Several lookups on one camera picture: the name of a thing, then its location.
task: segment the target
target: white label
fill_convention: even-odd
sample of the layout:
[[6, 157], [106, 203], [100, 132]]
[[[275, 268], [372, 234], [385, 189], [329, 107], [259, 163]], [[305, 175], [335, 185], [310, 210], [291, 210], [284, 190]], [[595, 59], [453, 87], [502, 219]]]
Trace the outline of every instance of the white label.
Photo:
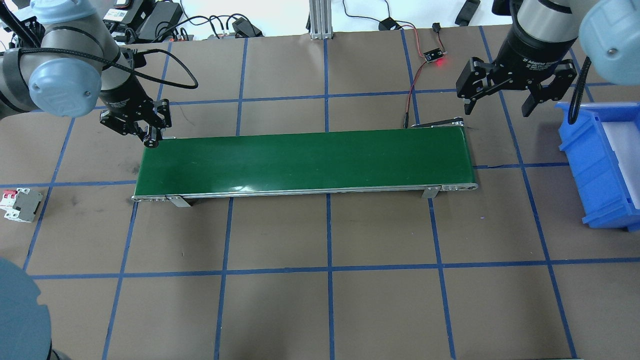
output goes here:
[[107, 15], [104, 16], [104, 20], [109, 21], [122, 21], [127, 15], [127, 10], [109, 9]]

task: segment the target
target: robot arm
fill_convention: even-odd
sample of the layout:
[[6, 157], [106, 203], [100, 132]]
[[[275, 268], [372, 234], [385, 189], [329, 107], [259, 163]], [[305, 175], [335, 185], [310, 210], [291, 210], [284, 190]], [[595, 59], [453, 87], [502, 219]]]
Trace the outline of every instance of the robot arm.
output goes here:
[[[115, 43], [88, 0], [34, 0], [45, 26], [42, 47], [94, 55], [131, 68], [132, 52]], [[171, 126], [169, 102], [154, 102], [138, 78], [124, 70], [64, 53], [10, 49], [0, 57], [0, 119], [40, 108], [57, 116], [80, 117], [100, 98], [107, 110], [100, 123], [121, 135], [133, 134], [157, 147]], [[144, 131], [138, 121], [148, 124]]]
[[467, 115], [499, 90], [530, 92], [525, 117], [540, 103], [560, 100], [577, 76], [573, 61], [563, 58], [578, 35], [601, 76], [640, 84], [640, 0], [494, 0], [493, 12], [512, 16], [513, 25], [494, 62], [471, 58], [458, 78]]

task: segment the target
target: metal post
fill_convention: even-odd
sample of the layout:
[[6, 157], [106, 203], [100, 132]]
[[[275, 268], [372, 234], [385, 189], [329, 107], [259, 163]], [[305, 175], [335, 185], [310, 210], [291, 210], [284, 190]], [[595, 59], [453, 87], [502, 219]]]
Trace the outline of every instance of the metal post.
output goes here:
[[331, 0], [309, 0], [311, 38], [333, 38], [331, 26]]

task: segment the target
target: green conveyor belt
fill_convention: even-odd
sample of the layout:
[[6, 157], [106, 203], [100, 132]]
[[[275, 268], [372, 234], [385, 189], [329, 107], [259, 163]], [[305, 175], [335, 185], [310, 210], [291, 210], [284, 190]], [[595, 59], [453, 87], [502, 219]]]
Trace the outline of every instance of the green conveyor belt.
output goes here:
[[134, 199], [416, 190], [472, 184], [460, 126], [163, 140]]

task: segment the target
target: blue plastic bin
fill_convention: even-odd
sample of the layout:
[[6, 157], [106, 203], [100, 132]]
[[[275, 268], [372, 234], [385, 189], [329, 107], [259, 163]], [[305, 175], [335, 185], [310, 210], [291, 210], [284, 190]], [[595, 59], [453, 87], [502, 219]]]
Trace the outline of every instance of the blue plastic bin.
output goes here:
[[640, 102], [584, 104], [574, 125], [566, 121], [569, 104], [556, 107], [564, 111], [560, 150], [582, 199], [582, 222], [640, 230]]

